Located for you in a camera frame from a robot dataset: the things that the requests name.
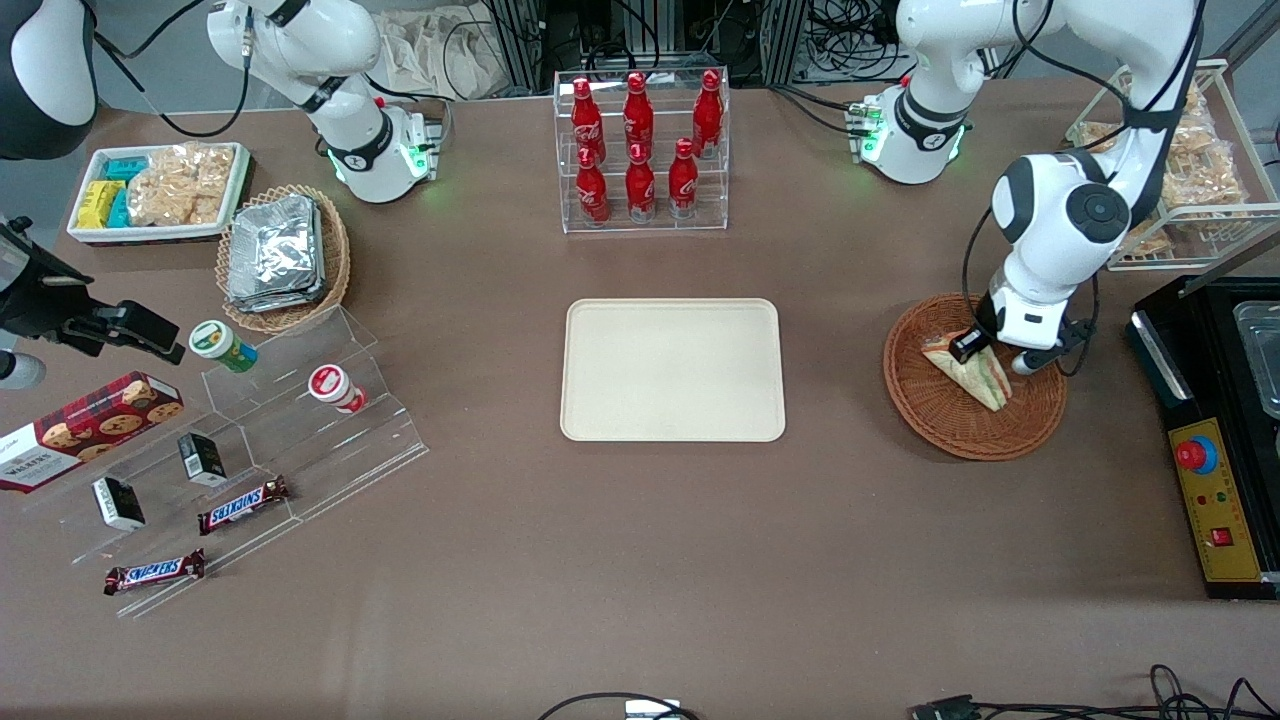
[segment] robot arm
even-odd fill
[[[1199,18],[1194,0],[904,0],[899,35],[916,50],[919,68],[910,85],[868,97],[883,127],[863,145],[863,159],[904,183],[937,177],[984,79],[977,49],[1020,42],[1014,12],[1024,37],[1070,27],[1132,72],[1126,129],[1110,150],[1020,158],[992,193],[992,215],[1012,250],[978,307],[977,325],[951,352],[963,363],[1000,340],[1029,350],[1015,370],[1030,373],[1093,332],[1088,323],[1064,320],[1068,301],[1160,199],[1198,55]]]
[[[0,15],[0,158],[50,159],[73,151],[97,110],[90,61],[92,15],[81,0],[8,0]],[[105,345],[182,360],[178,327],[133,302],[88,295],[93,278],[32,243],[31,222],[0,217],[0,329],[97,356]],[[33,387],[40,360],[0,350],[0,389]]]
[[[1160,199],[1198,55],[1193,0],[1158,9],[1074,0],[1062,15],[1076,35],[1129,64],[1126,129],[1100,155],[1029,155],[1001,176],[992,215],[1012,251],[979,304],[979,327],[952,343],[961,361],[995,337],[1028,348],[1014,369],[1033,373],[1088,338],[1094,328],[1065,320],[1068,301]]]
[[[244,63],[251,22],[250,72],[311,118],[356,197],[388,202],[428,178],[422,115],[380,106],[365,81],[381,53],[367,10],[351,0],[229,0],[207,19],[227,64]]]

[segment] wire basket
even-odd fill
[[[1170,208],[1164,199],[1156,206],[1151,218],[1138,224],[1116,249],[1107,268],[1112,270],[1144,269],[1199,269],[1213,264],[1229,252],[1262,240],[1276,227],[1280,227],[1280,201],[1262,168],[1248,129],[1235,106],[1231,91],[1226,85],[1225,60],[1201,60],[1192,78],[1194,87],[1204,97],[1217,140],[1230,143],[1231,160],[1240,190],[1245,200],[1231,205],[1183,205]],[[1129,68],[1123,67],[1111,76],[1114,86],[1129,83]],[[1107,95],[1098,91],[1080,117],[1066,132],[1066,142],[1073,146],[1085,143],[1080,136],[1084,120],[1119,122],[1119,109],[1111,117],[1098,110],[1100,101]],[[1166,164],[1166,179],[1181,176],[1193,167],[1206,167],[1210,158],[1203,154],[1170,154]]]
[[[237,325],[247,331],[257,331],[266,334],[282,333],[300,323],[305,323],[311,318],[315,318],[330,307],[339,305],[342,297],[347,293],[347,284],[351,282],[351,246],[347,242],[347,227],[342,223],[342,218],[338,215],[338,209],[334,208],[333,201],[329,200],[325,193],[320,192],[314,187],[307,187],[305,184],[287,184],[284,187],[273,187],[266,192],[255,195],[244,204],[250,205],[265,205],[268,202],[275,202],[285,195],[292,193],[306,195],[307,197],[316,201],[320,208],[320,231],[324,241],[324,270],[325,277],[329,281],[329,292],[325,293],[324,299],[319,302],[308,302],[306,305],[294,305],[293,307],[282,307],[279,310],[268,310],[266,313],[243,313],[230,302],[223,302],[223,310],[227,316],[232,319]],[[227,292],[227,277],[230,270],[230,242],[232,242],[232,229],[227,227],[223,229],[223,237],[218,241],[218,265],[214,269],[214,274],[218,279],[218,287]]]

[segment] yellow snack package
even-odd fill
[[[76,227],[105,228],[111,215],[111,202],[124,190],[124,181],[92,181],[84,191],[84,200],[76,213]]]

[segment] foil-wrapped food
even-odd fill
[[[320,208],[298,193],[250,205],[232,222],[227,301],[243,313],[316,302],[328,290]]]

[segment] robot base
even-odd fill
[[[365,202],[390,202],[413,188],[415,184],[435,179],[440,160],[442,126],[422,126],[421,115],[410,115],[401,108],[387,106],[384,113],[392,120],[392,142],[372,168],[352,172],[329,154],[329,160],[352,195]],[[411,128],[422,127],[420,137],[412,137]]]
[[[895,117],[895,105],[902,95],[902,86],[895,85],[879,95],[868,95],[865,106],[881,110],[879,129],[870,135],[849,138],[849,149],[855,163],[867,163],[884,177],[904,184],[922,184],[942,174],[960,152],[960,137],[964,128],[936,150],[920,150],[915,140],[902,131]],[[863,118],[845,113],[845,127],[854,131],[861,127]]]

